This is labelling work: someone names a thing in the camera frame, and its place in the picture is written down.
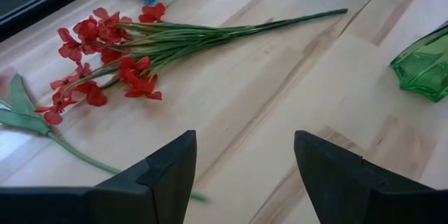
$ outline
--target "wooden table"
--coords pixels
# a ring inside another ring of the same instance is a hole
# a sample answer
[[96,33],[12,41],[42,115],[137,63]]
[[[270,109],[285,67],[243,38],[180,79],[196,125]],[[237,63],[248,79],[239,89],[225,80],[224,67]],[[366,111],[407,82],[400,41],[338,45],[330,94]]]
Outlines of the wooden table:
[[[161,75],[164,101],[79,104],[58,127],[88,155],[124,169],[184,131],[197,130],[196,189],[185,223],[318,223],[293,154],[307,130],[434,188],[448,187],[448,99],[433,104],[398,88],[389,62],[448,20],[448,0],[162,0],[165,20],[258,24],[321,11],[349,13],[245,38],[179,62]],[[91,10],[136,18],[139,0],[77,0],[0,43],[3,75],[23,75],[36,103],[74,70],[58,27]],[[98,57],[91,57],[98,64]],[[44,137],[0,130],[3,186],[94,185],[109,175]]]

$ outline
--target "black plastic piece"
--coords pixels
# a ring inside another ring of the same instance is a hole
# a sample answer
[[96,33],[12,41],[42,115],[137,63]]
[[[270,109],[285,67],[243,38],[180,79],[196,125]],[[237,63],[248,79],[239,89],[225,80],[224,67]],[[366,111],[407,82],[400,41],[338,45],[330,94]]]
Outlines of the black plastic piece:
[[5,15],[0,15],[0,42],[70,4],[72,1],[75,0],[31,0]]
[[448,191],[395,174],[308,132],[295,133],[300,175],[321,224],[448,223]]
[[196,133],[84,188],[0,188],[0,223],[182,224],[193,187]]

